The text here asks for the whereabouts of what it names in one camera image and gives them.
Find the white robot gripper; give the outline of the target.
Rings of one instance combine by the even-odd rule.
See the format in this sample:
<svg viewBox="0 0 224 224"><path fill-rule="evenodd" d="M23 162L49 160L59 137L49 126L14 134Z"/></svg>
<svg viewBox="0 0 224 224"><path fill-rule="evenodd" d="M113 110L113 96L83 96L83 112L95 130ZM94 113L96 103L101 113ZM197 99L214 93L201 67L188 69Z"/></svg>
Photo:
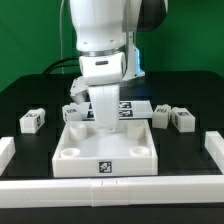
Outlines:
<svg viewBox="0 0 224 224"><path fill-rule="evenodd" d="M79 58L81 76L76 78L70 96L77 103L89 94L97 126L114 129L119 121L120 82L126 69L123 53Z"/></svg>

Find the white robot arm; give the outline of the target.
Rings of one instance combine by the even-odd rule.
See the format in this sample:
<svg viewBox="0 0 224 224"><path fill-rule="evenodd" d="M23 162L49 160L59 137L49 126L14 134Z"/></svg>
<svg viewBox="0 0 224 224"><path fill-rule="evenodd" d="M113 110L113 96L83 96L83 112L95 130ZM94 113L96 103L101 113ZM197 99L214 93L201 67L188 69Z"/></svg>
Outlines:
<svg viewBox="0 0 224 224"><path fill-rule="evenodd" d="M89 94L100 128L116 128L120 83L144 74L136 32L155 30L168 13L168 0L69 0L80 51L77 93Z"/></svg>

